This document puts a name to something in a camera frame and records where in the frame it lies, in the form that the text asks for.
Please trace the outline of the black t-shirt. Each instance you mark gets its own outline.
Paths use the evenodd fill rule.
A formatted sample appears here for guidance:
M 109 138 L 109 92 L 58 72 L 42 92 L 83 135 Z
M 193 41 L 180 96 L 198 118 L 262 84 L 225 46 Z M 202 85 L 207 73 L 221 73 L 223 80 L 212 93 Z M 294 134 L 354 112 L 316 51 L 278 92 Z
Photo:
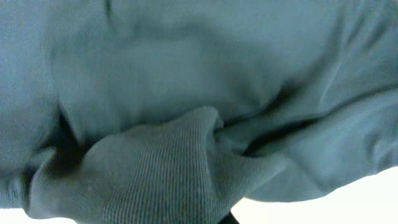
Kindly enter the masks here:
M 1 207 L 228 223 L 397 165 L 397 1 L 1 2 Z

